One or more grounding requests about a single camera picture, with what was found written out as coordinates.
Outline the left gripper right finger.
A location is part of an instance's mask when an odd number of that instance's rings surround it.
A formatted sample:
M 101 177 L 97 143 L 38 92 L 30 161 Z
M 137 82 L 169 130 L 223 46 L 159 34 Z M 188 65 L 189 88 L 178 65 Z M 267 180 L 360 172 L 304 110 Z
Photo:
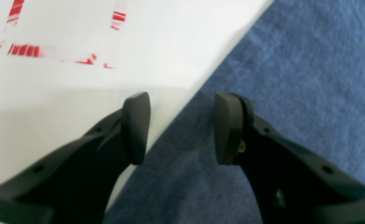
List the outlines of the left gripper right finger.
M 264 224 L 365 224 L 365 185 L 280 135 L 240 95 L 213 102 L 217 162 L 240 166 Z

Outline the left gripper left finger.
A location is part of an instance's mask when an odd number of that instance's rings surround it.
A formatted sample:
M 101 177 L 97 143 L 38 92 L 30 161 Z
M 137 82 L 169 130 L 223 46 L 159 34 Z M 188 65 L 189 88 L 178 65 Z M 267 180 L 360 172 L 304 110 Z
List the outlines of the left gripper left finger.
M 144 161 L 150 119 L 149 94 L 132 95 L 81 138 L 0 184 L 0 222 L 101 224 L 118 177 Z

